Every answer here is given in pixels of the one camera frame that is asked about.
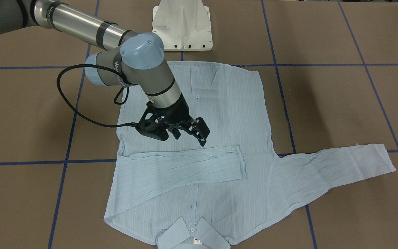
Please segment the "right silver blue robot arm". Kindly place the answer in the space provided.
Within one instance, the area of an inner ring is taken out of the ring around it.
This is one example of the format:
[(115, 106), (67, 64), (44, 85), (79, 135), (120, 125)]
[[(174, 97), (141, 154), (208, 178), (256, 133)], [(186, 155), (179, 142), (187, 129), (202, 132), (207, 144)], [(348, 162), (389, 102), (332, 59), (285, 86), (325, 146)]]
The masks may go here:
[(123, 90), (139, 86), (148, 97), (146, 109), (136, 122), (120, 123), (114, 128), (133, 127), (155, 140), (165, 141), (180, 131), (195, 137), (204, 146), (210, 130), (203, 118), (192, 118), (189, 106), (164, 58), (164, 44), (155, 33), (136, 33), (114, 22), (74, 8), (59, 0), (0, 0), (0, 35), (25, 27), (57, 30), (104, 50), (87, 57), (84, 64), (65, 68), (57, 76), (57, 89), (74, 113), (98, 126), (105, 123), (82, 115), (66, 98), (61, 77), (68, 71), (84, 68), (91, 83), (120, 86)]

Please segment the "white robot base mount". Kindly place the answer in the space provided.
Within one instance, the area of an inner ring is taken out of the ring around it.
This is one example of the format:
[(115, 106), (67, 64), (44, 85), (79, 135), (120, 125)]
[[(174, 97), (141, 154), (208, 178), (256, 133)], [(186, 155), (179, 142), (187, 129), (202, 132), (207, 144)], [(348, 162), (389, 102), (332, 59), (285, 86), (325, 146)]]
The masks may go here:
[(162, 0), (153, 7), (152, 31), (165, 52), (205, 52), (213, 48), (210, 8), (201, 0)]

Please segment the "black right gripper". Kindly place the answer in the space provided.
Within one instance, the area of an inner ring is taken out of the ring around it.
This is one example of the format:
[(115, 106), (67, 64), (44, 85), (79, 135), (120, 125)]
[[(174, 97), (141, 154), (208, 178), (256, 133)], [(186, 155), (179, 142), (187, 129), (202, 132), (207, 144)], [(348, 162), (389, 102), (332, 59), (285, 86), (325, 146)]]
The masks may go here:
[(173, 105), (167, 108), (156, 108), (150, 101), (146, 105), (146, 111), (151, 114), (149, 120), (170, 125), (166, 129), (176, 140), (180, 138), (180, 129), (182, 129), (190, 136), (195, 137), (201, 147), (205, 146), (210, 129), (203, 118), (192, 119), (185, 98), (179, 98)]

